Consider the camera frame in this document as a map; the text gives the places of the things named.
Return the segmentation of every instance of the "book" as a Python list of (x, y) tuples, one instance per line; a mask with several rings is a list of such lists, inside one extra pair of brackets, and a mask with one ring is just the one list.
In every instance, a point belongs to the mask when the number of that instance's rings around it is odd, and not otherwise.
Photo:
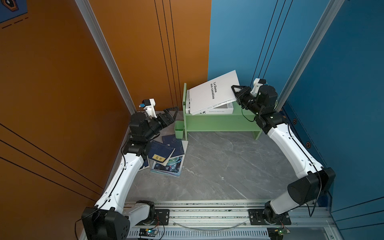
[(232, 85), (239, 85), (236, 70), (189, 90), (192, 115), (236, 101)]
[(162, 136), (163, 144), (167, 146), (171, 146), (175, 148), (175, 151), (173, 152), (172, 157), (178, 157), (184, 154), (183, 145), (181, 143), (181, 139), (177, 139), (176, 135), (166, 135)]
[(143, 165), (140, 167), (139, 171), (141, 171), (141, 170), (143, 170), (143, 169), (146, 169), (146, 168), (149, 168), (149, 167), (151, 167), (151, 166), (149, 165), (148, 158), (146, 158), (146, 159), (144, 160)]
[[(190, 99), (189, 99), (189, 90), (187, 90), (185, 98), (185, 113), (190, 114)], [(227, 103), (209, 110), (200, 111), (200, 114), (232, 114), (233, 113), (233, 103)]]
[(151, 149), (148, 153), (148, 159), (165, 166), (174, 151), (174, 147), (167, 146), (157, 141), (152, 141)]
[[(188, 141), (182, 141), (184, 152), (187, 151)], [(157, 174), (163, 174), (171, 177), (180, 177), (181, 170), (183, 168), (184, 155), (171, 158), (166, 166), (160, 165), (158, 163), (152, 164), (151, 172)]]

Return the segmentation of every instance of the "orange wall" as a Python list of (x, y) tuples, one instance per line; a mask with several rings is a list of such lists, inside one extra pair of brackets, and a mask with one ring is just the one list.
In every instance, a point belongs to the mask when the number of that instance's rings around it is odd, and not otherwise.
[(207, 80), (211, 0), (90, 0), (136, 106), (181, 107), (184, 82)]
[(130, 115), (76, 3), (27, 3), (27, 14), (0, 24), (0, 235), (74, 239)]

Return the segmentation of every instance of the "green cup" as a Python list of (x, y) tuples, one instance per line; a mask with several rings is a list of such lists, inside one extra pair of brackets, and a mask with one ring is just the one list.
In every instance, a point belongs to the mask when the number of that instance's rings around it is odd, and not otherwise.
[(175, 136), (182, 139), (184, 136), (184, 121), (175, 121)]

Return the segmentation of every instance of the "green shelf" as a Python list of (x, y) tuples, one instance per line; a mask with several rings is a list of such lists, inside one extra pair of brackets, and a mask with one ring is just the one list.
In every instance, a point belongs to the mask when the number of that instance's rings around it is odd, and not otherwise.
[(262, 130), (255, 122), (250, 122), (243, 117), (248, 116), (248, 119), (253, 119), (255, 116), (249, 110), (243, 110), (234, 102), (232, 114), (186, 114), (185, 113), (185, 98), (187, 92), (187, 84), (184, 83), (183, 94), (183, 115), (184, 115), (184, 131), (185, 139), (188, 139), (188, 132), (228, 132), (242, 131), (252, 132), (254, 139), (258, 139)]

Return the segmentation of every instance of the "yellow sticker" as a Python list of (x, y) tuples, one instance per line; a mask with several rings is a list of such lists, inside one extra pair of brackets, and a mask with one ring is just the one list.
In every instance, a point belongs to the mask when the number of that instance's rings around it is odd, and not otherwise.
[(153, 158), (154, 160), (156, 160), (156, 161), (159, 161), (159, 162), (163, 162), (163, 161), (166, 160), (165, 157), (161, 157), (161, 156), (159, 156), (159, 155), (157, 155), (157, 154), (154, 154), (152, 158)]

